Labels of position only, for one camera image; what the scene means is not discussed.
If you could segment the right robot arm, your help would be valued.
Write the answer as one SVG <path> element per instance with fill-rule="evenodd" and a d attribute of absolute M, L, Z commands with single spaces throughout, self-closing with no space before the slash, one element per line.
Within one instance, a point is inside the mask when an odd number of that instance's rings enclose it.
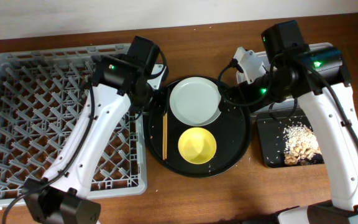
<path fill-rule="evenodd" d="M 221 105 L 257 111 L 293 98 L 305 113 L 322 151 L 331 199 L 275 213 L 275 223 L 358 223 L 358 119 L 351 76 L 339 49 L 311 50 L 296 21 L 275 24 L 261 35 L 268 70 L 250 74 L 238 49 L 228 63 L 246 76 L 220 88 Z"/>

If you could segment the food scraps and rice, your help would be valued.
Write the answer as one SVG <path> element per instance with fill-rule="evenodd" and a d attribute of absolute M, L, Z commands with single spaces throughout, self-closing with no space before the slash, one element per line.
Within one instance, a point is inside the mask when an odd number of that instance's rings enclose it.
<path fill-rule="evenodd" d="M 304 124 L 284 129 L 284 163 L 287 166 L 307 165 L 322 152 L 314 132 Z"/>

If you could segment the yellow bowl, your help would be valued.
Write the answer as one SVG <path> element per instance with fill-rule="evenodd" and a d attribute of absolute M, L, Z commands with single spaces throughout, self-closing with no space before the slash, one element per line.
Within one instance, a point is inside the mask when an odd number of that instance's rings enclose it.
<path fill-rule="evenodd" d="M 190 128 L 179 137 L 178 151 L 182 158 L 191 164 L 205 164 L 215 156 L 217 142 L 207 129 Z"/>

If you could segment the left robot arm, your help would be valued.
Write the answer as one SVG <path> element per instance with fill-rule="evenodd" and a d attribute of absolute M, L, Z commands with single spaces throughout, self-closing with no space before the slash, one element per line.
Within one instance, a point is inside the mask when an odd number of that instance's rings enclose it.
<path fill-rule="evenodd" d="M 88 199 L 96 166 L 112 133 L 130 110 L 141 114 L 150 108 L 167 65 L 154 73 L 160 47 L 134 37 L 128 51 L 103 56 L 88 79 L 89 93 L 63 149 L 40 180 L 27 179 L 20 196 L 38 223 L 97 223 L 101 205 Z"/>

